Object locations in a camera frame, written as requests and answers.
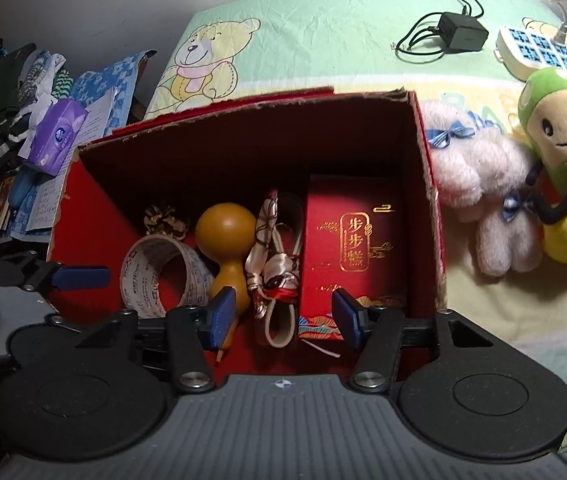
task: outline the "bed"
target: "bed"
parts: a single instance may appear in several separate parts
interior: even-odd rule
[[[257,93],[404,86],[420,100],[470,108],[519,137],[523,85],[493,52],[497,31],[512,25],[547,34],[558,19],[539,2],[480,1],[489,31],[483,50],[435,61],[398,59],[393,42],[427,12],[460,12],[455,0],[243,0],[199,12],[171,54],[146,119]],[[527,274],[485,278],[472,259],[474,225],[459,223],[450,211],[443,217],[448,305],[567,383],[567,266],[545,257]],[[567,459],[567,435],[560,452]]]

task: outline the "plush toy eye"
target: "plush toy eye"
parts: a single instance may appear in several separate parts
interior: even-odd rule
[[[543,132],[548,137],[552,137],[553,134],[555,133],[554,130],[552,129],[552,124],[550,124],[550,121],[548,121],[547,119],[541,121],[541,127],[543,128]]]

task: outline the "power strip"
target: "power strip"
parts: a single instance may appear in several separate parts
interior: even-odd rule
[[[501,27],[497,36],[497,59],[521,81],[540,68],[554,66],[567,70],[567,45],[559,45],[550,36],[516,27]]]

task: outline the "open red box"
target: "open red box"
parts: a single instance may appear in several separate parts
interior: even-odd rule
[[[48,257],[108,266],[113,279],[101,290],[53,294],[52,303],[83,324],[124,307],[120,269],[145,234],[144,209],[151,203],[168,200],[195,221],[218,202],[241,203],[256,214],[271,187],[303,195],[311,174],[398,176],[407,225],[408,314],[430,317],[444,306],[439,207],[416,95],[330,89],[160,116],[81,147],[67,173]],[[356,357],[346,351],[336,360],[306,345],[257,349],[249,325],[238,329],[219,375],[347,372]]]

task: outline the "metal screw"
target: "metal screw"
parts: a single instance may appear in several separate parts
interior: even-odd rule
[[[179,378],[179,382],[187,388],[202,388],[210,384],[210,378],[203,372],[186,372]]]
[[[376,388],[385,383],[386,378],[379,372],[359,372],[353,381],[362,388]]]

